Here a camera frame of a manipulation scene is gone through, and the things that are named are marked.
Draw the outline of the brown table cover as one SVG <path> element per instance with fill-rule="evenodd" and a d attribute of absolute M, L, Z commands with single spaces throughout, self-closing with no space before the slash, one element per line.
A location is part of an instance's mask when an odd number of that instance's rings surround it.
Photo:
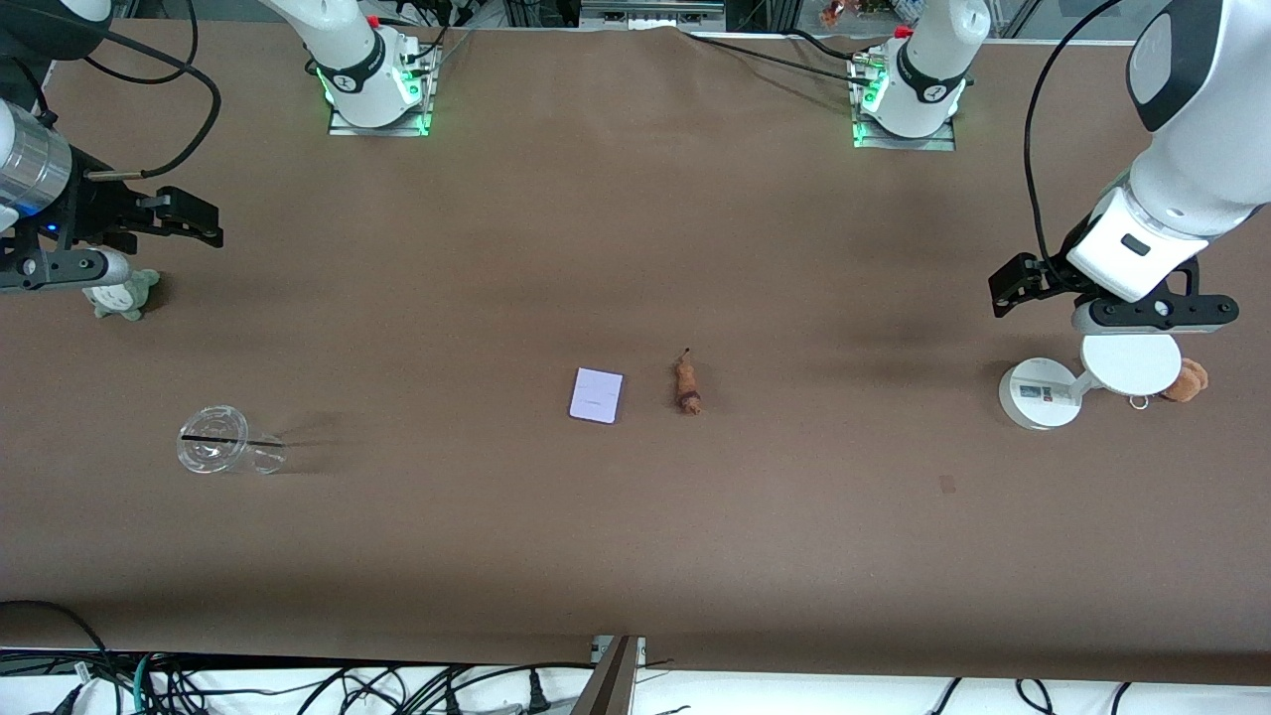
<path fill-rule="evenodd" d="M 674 29 L 479 30 L 432 135 L 336 137 L 289 27 L 205 24 L 168 182 L 225 246 L 142 239 L 140 323 L 0 297 L 0 599 L 136 650 L 1271 685 L 1271 210 L 1202 254 L 1242 314 L 1181 338 L 1193 403 L 999 406 L 1079 353 L 1070 298 L 989 304 L 1045 55 L 981 51 L 955 151 L 871 151 Z M 278 472 L 179 462 L 217 404 Z"/>

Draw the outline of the aluminium frame rail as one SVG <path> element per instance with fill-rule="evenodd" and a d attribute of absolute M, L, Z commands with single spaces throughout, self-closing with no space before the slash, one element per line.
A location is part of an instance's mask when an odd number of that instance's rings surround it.
<path fill-rule="evenodd" d="M 723 0 L 580 0 L 581 29 L 652 29 L 724 32 Z"/>

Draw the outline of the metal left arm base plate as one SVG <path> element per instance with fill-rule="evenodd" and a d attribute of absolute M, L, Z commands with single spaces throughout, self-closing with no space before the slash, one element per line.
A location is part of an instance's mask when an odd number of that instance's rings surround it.
<path fill-rule="evenodd" d="M 949 89 L 935 84 L 918 91 L 894 76 L 887 56 L 859 55 L 846 63 L 850 89 L 854 149 L 953 151 L 953 116 L 966 83 Z"/>

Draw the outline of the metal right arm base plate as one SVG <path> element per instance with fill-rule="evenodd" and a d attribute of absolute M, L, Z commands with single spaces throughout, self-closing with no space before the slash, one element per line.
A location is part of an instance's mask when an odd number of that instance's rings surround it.
<path fill-rule="evenodd" d="M 344 95 L 324 84 L 330 135 L 425 137 L 437 91 L 440 50 L 407 55 L 369 79 L 362 93 Z"/>

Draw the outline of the grey metal mount post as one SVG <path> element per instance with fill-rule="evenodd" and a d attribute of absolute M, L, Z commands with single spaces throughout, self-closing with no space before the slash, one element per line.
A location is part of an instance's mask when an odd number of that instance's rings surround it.
<path fill-rule="evenodd" d="M 569 715 L 630 715 L 636 676 L 647 664 L 644 638 L 594 638 L 592 660 L 592 674 Z"/>

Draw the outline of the brown lion statue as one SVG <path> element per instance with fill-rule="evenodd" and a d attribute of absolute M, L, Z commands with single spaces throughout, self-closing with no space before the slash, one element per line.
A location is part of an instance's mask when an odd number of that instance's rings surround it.
<path fill-rule="evenodd" d="M 676 362 L 674 362 L 674 392 L 675 404 L 679 411 L 685 415 L 697 417 L 703 411 L 702 395 L 697 380 L 695 366 L 691 359 L 691 349 L 685 349 Z"/>

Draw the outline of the brown bear plush keychain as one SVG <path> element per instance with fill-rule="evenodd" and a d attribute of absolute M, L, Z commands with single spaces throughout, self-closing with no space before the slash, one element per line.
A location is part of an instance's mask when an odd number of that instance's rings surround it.
<path fill-rule="evenodd" d="M 1202 364 L 1192 358 L 1182 357 L 1179 375 L 1176 376 L 1173 384 L 1153 395 L 1130 395 L 1127 403 L 1135 410 L 1145 410 L 1153 399 L 1167 403 L 1188 403 L 1193 401 L 1193 398 L 1199 398 L 1199 394 L 1207 389 L 1209 384 L 1207 370 L 1204 370 Z"/>

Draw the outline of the white round stand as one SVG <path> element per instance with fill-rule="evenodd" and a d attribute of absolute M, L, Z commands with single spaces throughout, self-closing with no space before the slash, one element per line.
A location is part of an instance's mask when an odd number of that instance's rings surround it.
<path fill-rule="evenodd" d="M 1079 417 L 1085 392 L 1113 392 L 1144 410 L 1182 372 L 1179 344 L 1171 335 L 1085 337 L 1080 359 L 1080 373 L 1043 357 L 1017 363 L 1000 380 L 1000 406 L 1024 429 L 1055 431 Z"/>

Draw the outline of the clear plastic cup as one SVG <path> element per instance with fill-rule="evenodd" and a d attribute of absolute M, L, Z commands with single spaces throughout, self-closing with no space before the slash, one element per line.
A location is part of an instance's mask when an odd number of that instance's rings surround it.
<path fill-rule="evenodd" d="M 228 438 L 268 439 L 282 442 L 277 436 L 262 433 L 250 425 L 244 411 L 228 404 L 205 406 L 189 417 L 180 427 L 179 436 L 228 436 Z M 192 474 L 257 474 L 278 472 L 287 461 L 289 447 L 268 448 L 250 444 L 208 444 L 182 442 L 178 436 L 177 456 Z"/>

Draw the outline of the grey green plush toy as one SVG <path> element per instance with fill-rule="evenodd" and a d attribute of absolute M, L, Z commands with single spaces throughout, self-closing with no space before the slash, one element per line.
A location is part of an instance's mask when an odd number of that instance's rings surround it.
<path fill-rule="evenodd" d="M 125 320 L 136 323 L 144 317 L 150 291 L 160 281 L 159 271 L 131 271 L 127 279 L 119 284 L 94 286 L 81 290 L 81 293 L 89 300 L 92 312 L 99 320 L 118 314 Z"/>

